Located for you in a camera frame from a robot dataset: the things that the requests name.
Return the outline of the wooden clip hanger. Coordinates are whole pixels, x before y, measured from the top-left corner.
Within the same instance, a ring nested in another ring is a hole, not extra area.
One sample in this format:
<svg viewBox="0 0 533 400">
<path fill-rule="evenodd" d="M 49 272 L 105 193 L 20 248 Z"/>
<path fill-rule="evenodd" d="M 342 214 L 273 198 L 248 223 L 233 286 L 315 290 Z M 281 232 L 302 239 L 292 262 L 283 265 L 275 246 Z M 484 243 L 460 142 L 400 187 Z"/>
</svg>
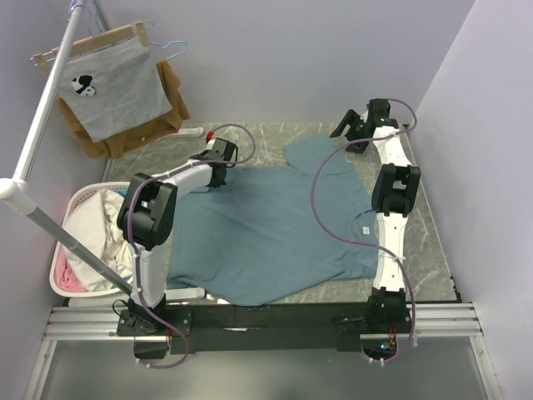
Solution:
<svg viewBox="0 0 533 400">
<path fill-rule="evenodd" d="M 91 37 L 79 39 L 72 43 L 69 57 L 75 58 L 83 54 L 94 53 L 133 38 L 139 38 L 142 45 L 146 46 L 149 43 L 147 31 L 152 27 L 152 20 L 138 20 Z M 35 53 L 30 57 L 30 62 L 34 66 L 39 67 L 47 76 L 52 70 L 52 65 L 55 62 L 58 52 L 59 47 L 55 47 L 46 52 Z"/>
</svg>

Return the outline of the white perforated laundry basket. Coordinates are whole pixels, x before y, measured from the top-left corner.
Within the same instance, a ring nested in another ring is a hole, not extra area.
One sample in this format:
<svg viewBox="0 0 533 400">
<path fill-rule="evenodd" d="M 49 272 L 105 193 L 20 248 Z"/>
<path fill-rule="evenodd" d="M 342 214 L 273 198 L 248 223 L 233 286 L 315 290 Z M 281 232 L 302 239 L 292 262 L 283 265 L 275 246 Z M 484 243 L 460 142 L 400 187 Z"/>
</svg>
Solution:
<svg viewBox="0 0 533 400">
<path fill-rule="evenodd" d="M 132 283 L 131 246 L 117 227 L 128 186 L 128 182 L 101 182 L 80 189 L 67 206 L 62 228 L 126 283 Z M 56 293 L 70 298 L 106 297 L 120 292 L 61 243 L 55 249 L 49 281 Z"/>
</svg>

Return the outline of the pink garment in basket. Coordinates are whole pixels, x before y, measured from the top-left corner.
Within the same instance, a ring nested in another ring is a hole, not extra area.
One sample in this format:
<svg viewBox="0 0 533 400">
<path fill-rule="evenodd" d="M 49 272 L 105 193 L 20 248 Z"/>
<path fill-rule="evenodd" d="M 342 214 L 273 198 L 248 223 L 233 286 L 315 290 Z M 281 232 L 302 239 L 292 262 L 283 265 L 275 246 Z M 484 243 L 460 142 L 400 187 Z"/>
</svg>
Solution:
<svg viewBox="0 0 533 400">
<path fill-rule="evenodd" d="M 86 292 L 86 289 L 79 282 L 76 274 L 70 267 L 62 246 L 58 250 L 54 276 L 57 286 L 63 291 L 70 293 Z"/>
</svg>

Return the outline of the brown hanging shirt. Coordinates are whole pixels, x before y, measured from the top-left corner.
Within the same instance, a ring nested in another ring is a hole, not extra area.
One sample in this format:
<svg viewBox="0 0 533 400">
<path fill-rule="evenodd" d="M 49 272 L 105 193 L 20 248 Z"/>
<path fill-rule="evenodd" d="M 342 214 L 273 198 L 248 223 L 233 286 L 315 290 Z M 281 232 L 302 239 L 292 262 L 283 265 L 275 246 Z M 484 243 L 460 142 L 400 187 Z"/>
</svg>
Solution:
<svg viewBox="0 0 533 400">
<path fill-rule="evenodd" d="M 109 159 L 122 158 L 125 153 L 131 150 L 152 143 L 171 133 L 176 133 L 182 127 L 183 122 L 191 117 L 179 92 L 181 80 L 172 70 L 170 63 L 167 60 L 158 61 L 157 71 L 172 109 L 151 121 L 99 142 L 94 142 L 89 137 L 88 132 L 75 117 L 71 108 L 61 97 L 57 97 L 56 103 L 67 122 L 68 128 L 90 158 L 102 156 Z"/>
</svg>

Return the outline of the aluminium rail frame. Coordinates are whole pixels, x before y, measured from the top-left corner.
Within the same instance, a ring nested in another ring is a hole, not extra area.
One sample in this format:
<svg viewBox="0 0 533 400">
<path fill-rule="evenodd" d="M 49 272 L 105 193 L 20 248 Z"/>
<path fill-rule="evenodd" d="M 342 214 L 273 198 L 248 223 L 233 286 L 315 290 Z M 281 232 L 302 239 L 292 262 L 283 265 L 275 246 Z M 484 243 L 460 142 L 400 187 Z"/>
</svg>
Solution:
<svg viewBox="0 0 533 400">
<path fill-rule="evenodd" d="M 47 374 L 61 341 L 119 341 L 116 335 L 118 316 L 109 306 L 54 307 L 42 335 L 25 399 L 39 399 Z M 416 338 L 469 338 L 476 366 L 489 399 L 502 399 L 491 356 L 483 337 L 480 321 L 471 303 L 426 303 L 416 306 Z"/>
</svg>

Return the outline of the white clothes rack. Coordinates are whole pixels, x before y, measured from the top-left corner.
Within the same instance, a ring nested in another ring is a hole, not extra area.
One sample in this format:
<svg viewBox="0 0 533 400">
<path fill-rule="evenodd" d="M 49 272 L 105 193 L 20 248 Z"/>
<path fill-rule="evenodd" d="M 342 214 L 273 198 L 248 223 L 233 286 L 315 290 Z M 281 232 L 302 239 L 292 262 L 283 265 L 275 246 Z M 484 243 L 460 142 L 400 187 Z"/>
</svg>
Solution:
<svg viewBox="0 0 533 400">
<path fill-rule="evenodd" d="M 43 210 L 38 208 L 37 204 L 27 195 L 27 179 L 30 176 L 34 160 L 37 156 L 42 135 L 47 126 L 49 114 L 52 110 L 52 105 L 55 101 L 57 89 L 64 73 L 64 69 L 67 63 L 67 59 L 70 54 L 72 43 L 76 36 L 78 27 L 82 21 L 82 8 L 75 9 L 73 12 L 68 12 L 69 19 L 65 33 L 63 34 L 62 41 L 59 45 L 59 52 L 52 66 L 51 72 L 47 75 L 47 81 L 42 91 L 42 95 L 39 99 L 37 110 L 32 119 L 31 126 L 29 128 L 26 141 L 23 145 L 22 152 L 17 162 L 15 172 L 11 178 L 1 179 L 1 201 L 6 203 L 11 209 L 15 210 L 23 216 L 34 221 L 39 227 L 49 233 L 51 236 L 57 239 L 58 243 L 67 244 L 65 240 L 74 239 L 72 235 L 67 233 L 60 225 L 53 221 Z M 173 133 L 171 137 L 177 138 L 199 138 L 205 131 L 200 128 L 182 128 L 176 133 Z M 87 250 L 81 244 L 78 245 L 78 249 L 74 250 Z M 104 271 L 105 278 L 112 278 L 112 282 L 115 282 L 115 278 L 118 278 L 116 273 L 104 266 L 101 260 L 93 257 L 92 253 L 87 250 L 83 255 L 89 257 L 87 260 L 91 262 L 90 266 L 106 268 Z M 120 291 L 122 289 L 129 290 L 125 296 L 129 296 L 132 291 L 131 285 L 124 282 L 118 284 Z M 198 289 L 179 289 L 171 290 L 167 294 L 167 300 L 182 301 L 199 299 L 205 294 L 205 290 Z M 110 296 L 103 297 L 106 300 L 111 301 L 112 297 L 117 298 L 118 294 L 112 294 Z"/>
</svg>

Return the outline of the blue t shirt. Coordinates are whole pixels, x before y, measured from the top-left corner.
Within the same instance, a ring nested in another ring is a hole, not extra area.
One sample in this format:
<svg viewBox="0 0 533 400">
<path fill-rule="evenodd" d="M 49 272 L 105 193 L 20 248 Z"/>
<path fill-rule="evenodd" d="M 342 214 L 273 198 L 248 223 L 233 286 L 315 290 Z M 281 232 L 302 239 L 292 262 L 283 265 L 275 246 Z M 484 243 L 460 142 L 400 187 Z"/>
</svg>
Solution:
<svg viewBox="0 0 533 400">
<path fill-rule="evenodd" d="M 258 306 L 375 276 L 375 213 L 354 167 L 324 134 L 283 152 L 284 166 L 240 165 L 225 186 L 178 200 L 168 287 Z"/>
</svg>

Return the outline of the grey panda t shirt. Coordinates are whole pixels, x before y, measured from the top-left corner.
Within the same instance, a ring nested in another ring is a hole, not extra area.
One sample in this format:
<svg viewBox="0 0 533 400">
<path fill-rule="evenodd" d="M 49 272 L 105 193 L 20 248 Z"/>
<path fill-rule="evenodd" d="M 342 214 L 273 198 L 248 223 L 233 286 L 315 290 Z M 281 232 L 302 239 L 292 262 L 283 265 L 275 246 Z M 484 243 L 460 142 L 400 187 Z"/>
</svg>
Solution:
<svg viewBox="0 0 533 400">
<path fill-rule="evenodd" d="M 172 109 L 151 50 L 138 38 L 69 61 L 58 94 L 94 142 Z"/>
</svg>

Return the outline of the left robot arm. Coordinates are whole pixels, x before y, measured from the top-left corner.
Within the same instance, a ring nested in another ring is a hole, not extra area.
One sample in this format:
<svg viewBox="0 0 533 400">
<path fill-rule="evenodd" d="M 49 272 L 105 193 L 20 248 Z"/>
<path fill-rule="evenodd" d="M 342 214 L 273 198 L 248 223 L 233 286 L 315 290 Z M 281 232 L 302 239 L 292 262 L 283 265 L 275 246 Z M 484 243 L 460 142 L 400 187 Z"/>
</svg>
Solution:
<svg viewBox="0 0 533 400">
<path fill-rule="evenodd" d="M 117 217 L 117 226 L 133 251 L 132 293 L 120 328 L 155 335 L 166 327 L 166 274 L 155 248 L 172 232 L 177 200 L 199 188 L 225 185 L 227 169 L 237 163 L 238 146 L 212 138 L 203 152 L 180 167 L 153 176 L 134 175 Z"/>
</svg>

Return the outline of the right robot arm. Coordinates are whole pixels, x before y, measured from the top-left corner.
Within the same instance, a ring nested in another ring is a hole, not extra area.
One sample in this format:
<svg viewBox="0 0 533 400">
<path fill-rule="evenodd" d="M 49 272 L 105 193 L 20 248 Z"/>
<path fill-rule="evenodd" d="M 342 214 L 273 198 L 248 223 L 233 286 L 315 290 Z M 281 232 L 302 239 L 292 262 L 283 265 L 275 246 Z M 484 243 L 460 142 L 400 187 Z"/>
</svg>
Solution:
<svg viewBox="0 0 533 400">
<path fill-rule="evenodd" d="M 415 207 L 421 170 L 409 161 L 401 143 L 401 135 L 412 127 L 402 128 L 391 116 L 392 103 L 374 98 L 362 114 L 350 109 L 330 134 L 331 138 L 344 136 L 351 153 L 363 153 L 372 144 L 381 162 L 371 194 L 378 226 L 378 262 L 365 314 L 366 325 L 377 333 L 414 327 L 407 304 L 413 296 L 402 268 L 406 225 Z"/>
</svg>

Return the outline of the black mounting beam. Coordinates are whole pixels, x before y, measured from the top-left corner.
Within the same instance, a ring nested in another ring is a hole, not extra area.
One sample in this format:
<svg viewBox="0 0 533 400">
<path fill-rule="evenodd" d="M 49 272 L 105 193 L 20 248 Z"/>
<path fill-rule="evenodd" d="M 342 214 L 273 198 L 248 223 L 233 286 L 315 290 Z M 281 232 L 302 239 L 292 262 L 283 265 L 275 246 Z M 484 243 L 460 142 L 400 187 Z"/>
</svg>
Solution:
<svg viewBox="0 0 533 400">
<path fill-rule="evenodd" d="M 117 325 L 120 338 L 167 341 L 173 354 L 246 350 L 335 349 L 361 351 L 365 335 L 408 333 L 408 308 L 392 314 L 363 302 L 280 304 L 261 307 L 235 305 L 170 305 L 158 322 L 135 321 L 126 309 Z"/>
</svg>

